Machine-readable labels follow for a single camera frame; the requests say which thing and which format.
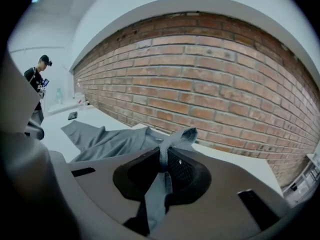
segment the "white backpack strap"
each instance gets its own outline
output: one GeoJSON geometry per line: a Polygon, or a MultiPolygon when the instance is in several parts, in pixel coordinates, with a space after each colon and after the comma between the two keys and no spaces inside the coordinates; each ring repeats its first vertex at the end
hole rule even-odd
{"type": "Polygon", "coordinates": [[[33,76],[31,77],[31,79],[29,80],[29,83],[32,81],[32,79],[34,79],[36,76],[36,67],[33,67],[33,76]]]}

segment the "gray fabric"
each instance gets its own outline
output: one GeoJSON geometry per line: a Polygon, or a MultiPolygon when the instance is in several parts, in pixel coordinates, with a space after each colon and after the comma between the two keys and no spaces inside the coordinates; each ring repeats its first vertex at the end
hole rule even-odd
{"type": "Polygon", "coordinates": [[[37,124],[41,125],[42,121],[44,120],[44,114],[42,110],[35,110],[31,115],[31,119],[35,121],[37,124]]]}
{"type": "Polygon", "coordinates": [[[197,139],[197,129],[188,128],[170,136],[153,131],[149,127],[106,131],[74,120],[61,128],[69,139],[80,149],[80,154],[72,162],[100,160],[160,147],[159,172],[144,196],[148,226],[154,229],[165,217],[165,198],[172,193],[172,183],[167,171],[168,148],[193,151],[191,144],[197,139]]]}

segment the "man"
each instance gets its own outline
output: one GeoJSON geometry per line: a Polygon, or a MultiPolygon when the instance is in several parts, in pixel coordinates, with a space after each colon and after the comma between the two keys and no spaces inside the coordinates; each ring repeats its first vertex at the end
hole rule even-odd
{"type": "MultiPolygon", "coordinates": [[[[45,91],[43,88],[44,80],[42,79],[40,72],[44,71],[48,65],[51,66],[52,62],[49,60],[49,57],[47,55],[43,55],[39,59],[38,65],[36,67],[31,67],[26,72],[24,72],[24,77],[31,84],[33,89],[40,95],[41,99],[44,98],[45,91]]],[[[42,121],[44,120],[44,114],[42,112],[40,102],[35,107],[31,119],[36,121],[39,125],[41,125],[42,121]]]]}

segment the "bottle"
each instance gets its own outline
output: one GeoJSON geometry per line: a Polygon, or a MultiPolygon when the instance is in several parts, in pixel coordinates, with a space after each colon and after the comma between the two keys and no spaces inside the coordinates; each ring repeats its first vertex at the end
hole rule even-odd
{"type": "Polygon", "coordinates": [[[60,88],[56,89],[56,101],[58,102],[58,104],[62,104],[63,102],[63,97],[60,88]]]}

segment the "black shirt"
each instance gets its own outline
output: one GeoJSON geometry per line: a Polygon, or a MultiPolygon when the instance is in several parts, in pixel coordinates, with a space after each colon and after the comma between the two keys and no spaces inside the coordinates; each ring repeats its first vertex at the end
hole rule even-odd
{"type": "MultiPolygon", "coordinates": [[[[30,84],[33,87],[33,89],[38,93],[40,91],[40,89],[38,89],[38,86],[42,85],[43,79],[39,72],[36,70],[36,68],[29,68],[26,72],[24,72],[24,77],[27,79],[28,82],[33,77],[33,79],[30,81],[30,84]]],[[[38,105],[36,105],[35,110],[42,110],[40,102],[38,103],[38,105]]]]}

